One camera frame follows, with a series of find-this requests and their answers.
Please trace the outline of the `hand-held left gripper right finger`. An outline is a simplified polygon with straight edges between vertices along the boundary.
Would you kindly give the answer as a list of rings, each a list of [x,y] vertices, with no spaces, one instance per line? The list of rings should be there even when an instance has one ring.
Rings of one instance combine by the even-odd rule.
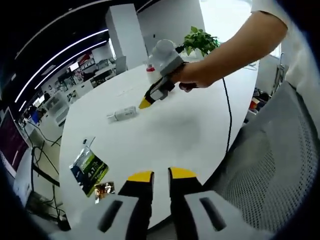
[[[179,240],[270,240],[273,233],[245,222],[242,212],[212,190],[204,190],[197,175],[168,168],[170,210]]]

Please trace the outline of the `person's right hand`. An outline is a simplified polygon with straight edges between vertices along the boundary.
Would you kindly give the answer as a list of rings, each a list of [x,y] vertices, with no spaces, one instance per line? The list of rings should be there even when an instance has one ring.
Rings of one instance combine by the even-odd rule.
[[[179,88],[187,93],[197,88],[208,88],[219,79],[200,62],[184,63],[171,76],[172,82],[178,83]]]

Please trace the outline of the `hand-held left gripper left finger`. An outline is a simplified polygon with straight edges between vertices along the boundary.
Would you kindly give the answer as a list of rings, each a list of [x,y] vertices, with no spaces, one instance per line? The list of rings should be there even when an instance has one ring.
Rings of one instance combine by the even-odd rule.
[[[69,231],[50,240],[145,240],[152,214],[154,172],[128,177],[118,194],[110,194],[85,210]]]

